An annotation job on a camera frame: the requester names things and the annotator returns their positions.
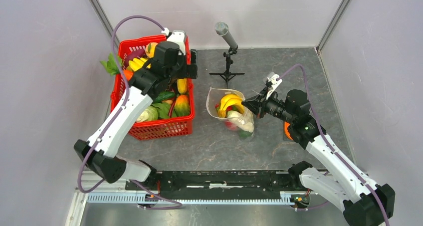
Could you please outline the yellow banana bunch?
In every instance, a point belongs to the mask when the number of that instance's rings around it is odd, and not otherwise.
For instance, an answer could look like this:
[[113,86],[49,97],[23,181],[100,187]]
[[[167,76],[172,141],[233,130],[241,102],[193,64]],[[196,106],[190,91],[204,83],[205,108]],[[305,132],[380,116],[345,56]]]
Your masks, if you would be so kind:
[[220,118],[226,117],[226,111],[229,107],[234,106],[240,114],[245,113],[245,108],[242,105],[243,99],[235,94],[228,94],[220,100],[220,105],[217,108],[217,116]]
[[135,72],[135,71],[143,68],[146,65],[148,60],[149,60],[149,58],[135,57],[132,60],[129,60],[127,69],[131,72]]

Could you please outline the clear dotted zip bag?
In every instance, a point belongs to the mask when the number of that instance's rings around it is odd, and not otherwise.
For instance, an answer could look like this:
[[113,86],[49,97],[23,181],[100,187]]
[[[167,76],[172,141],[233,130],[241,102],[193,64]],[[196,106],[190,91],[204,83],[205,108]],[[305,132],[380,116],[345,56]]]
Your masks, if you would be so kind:
[[246,140],[255,133],[253,113],[242,105],[245,96],[238,90],[210,88],[206,109],[210,116],[224,123],[225,127]]

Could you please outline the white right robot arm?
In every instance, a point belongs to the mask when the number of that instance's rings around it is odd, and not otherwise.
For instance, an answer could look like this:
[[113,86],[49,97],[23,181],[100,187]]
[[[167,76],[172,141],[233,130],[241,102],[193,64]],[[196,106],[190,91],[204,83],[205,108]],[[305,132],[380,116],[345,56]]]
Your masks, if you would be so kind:
[[269,114],[289,123],[294,142],[313,155],[331,174],[323,175],[303,161],[289,169],[288,184],[294,190],[304,187],[315,191],[336,206],[350,226],[388,225],[393,216],[395,191],[389,184],[380,185],[361,171],[336,146],[328,133],[310,115],[312,107],[307,93],[290,90],[285,100],[277,93],[270,96],[262,90],[242,102],[258,118]]

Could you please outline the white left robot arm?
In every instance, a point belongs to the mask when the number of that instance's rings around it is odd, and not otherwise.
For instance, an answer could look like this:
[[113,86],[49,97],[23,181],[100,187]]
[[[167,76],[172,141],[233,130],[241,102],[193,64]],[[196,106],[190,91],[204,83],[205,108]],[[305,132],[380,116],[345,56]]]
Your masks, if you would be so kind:
[[161,41],[145,66],[124,77],[126,89],[108,118],[87,140],[77,140],[74,144],[82,168],[89,168],[108,183],[137,180],[145,190],[156,185],[157,177],[149,165],[130,163],[116,155],[137,118],[173,80],[197,77],[197,67],[187,59],[185,42]]

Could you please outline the yellow squash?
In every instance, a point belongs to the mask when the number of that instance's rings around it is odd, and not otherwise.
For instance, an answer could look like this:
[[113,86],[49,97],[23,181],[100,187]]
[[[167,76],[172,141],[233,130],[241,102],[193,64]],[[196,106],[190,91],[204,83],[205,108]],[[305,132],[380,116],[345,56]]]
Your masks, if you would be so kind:
[[188,91],[188,79],[178,79],[177,80],[177,89],[180,94],[186,94]]

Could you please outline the orange tape roll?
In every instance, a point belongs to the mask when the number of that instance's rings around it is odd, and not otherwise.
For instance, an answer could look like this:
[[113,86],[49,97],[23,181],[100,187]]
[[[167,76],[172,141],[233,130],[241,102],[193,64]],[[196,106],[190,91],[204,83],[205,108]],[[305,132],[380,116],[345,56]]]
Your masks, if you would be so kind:
[[284,131],[284,135],[286,137],[287,140],[293,141],[289,131],[288,131],[288,127],[290,126],[290,124],[288,122],[284,122],[283,125],[283,131]]

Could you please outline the green cucumber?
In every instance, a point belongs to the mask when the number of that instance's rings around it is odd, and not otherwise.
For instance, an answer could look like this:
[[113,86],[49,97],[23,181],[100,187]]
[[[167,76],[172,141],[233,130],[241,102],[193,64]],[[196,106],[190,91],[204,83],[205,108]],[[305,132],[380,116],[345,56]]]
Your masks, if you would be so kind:
[[153,103],[160,103],[162,101],[166,101],[169,99],[173,99],[175,97],[175,93],[171,91],[163,91],[161,92],[156,99],[154,99]]

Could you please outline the yellow peach with leaf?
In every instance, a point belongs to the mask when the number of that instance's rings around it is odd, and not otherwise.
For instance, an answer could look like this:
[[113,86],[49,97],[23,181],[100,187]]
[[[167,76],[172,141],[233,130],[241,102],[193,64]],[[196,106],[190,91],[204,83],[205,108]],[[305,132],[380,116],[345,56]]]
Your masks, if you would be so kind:
[[155,49],[156,49],[157,45],[158,45],[157,42],[150,42],[149,44],[146,45],[146,47],[145,47],[145,55],[148,58],[153,58],[154,57]]

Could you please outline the purple sweet potato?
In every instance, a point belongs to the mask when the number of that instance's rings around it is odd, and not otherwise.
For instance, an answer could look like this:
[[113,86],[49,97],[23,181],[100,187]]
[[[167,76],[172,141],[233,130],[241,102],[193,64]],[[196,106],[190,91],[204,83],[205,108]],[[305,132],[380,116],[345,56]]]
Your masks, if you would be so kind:
[[140,48],[138,50],[132,51],[124,60],[124,66],[129,66],[129,61],[133,60],[134,58],[141,58],[145,54],[145,50],[143,48]]

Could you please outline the pale green cabbage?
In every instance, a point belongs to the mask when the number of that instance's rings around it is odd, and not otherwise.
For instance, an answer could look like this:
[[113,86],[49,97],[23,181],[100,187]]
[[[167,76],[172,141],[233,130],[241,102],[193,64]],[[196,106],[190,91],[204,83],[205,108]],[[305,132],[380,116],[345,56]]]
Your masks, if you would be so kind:
[[150,105],[136,119],[136,123],[156,121],[156,120],[158,120],[158,111],[154,106]]

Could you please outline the orange toy carrot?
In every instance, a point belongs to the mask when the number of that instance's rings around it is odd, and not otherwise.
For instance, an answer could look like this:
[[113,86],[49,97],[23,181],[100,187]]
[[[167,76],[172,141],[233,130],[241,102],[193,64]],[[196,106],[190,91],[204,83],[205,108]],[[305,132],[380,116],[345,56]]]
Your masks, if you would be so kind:
[[131,78],[133,77],[133,75],[134,75],[134,73],[132,72],[132,71],[130,71],[130,70],[123,70],[123,73],[124,73],[124,77],[125,77],[125,79],[127,80],[127,81],[130,81],[131,80]]

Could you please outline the red plastic basket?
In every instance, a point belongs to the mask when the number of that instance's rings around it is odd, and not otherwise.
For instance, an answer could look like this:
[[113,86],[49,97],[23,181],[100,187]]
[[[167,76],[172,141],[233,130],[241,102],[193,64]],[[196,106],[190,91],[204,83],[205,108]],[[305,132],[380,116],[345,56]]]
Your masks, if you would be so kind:
[[[164,35],[152,35],[145,36],[138,39],[129,39],[120,42],[118,55],[125,59],[133,49],[136,47],[141,48],[146,46],[150,42],[161,42],[165,41]],[[189,49],[190,54],[187,53],[187,57],[190,57],[191,65],[197,63],[197,50],[190,49],[189,39],[186,39],[186,49]],[[123,93],[125,91],[125,85],[121,75],[115,76],[114,88],[110,95],[110,113],[114,110],[116,105],[119,103]],[[195,102],[194,102],[194,84],[192,80],[188,80],[188,99],[190,104],[190,115],[184,117],[176,117],[171,119],[156,120],[142,123],[134,123],[128,134],[137,140],[152,140],[160,138],[168,138],[182,135],[189,135],[193,131],[192,122],[195,117]]]

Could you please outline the green lettuce leaf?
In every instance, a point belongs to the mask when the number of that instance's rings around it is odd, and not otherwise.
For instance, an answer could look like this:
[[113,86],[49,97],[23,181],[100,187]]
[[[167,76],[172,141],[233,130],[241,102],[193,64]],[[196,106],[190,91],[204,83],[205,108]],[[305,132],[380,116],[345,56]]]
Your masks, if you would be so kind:
[[120,56],[110,53],[107,61],[100,61],[104,70],[111,76],[120,74],[119,69],[122,69],[123,60]]

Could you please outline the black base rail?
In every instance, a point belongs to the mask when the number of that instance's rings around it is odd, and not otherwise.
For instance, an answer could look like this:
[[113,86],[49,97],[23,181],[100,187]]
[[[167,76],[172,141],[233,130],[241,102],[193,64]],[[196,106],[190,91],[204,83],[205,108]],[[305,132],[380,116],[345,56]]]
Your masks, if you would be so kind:
[[275,200],[307,189],[287,171],[157,171],[143,186],[172,200]]

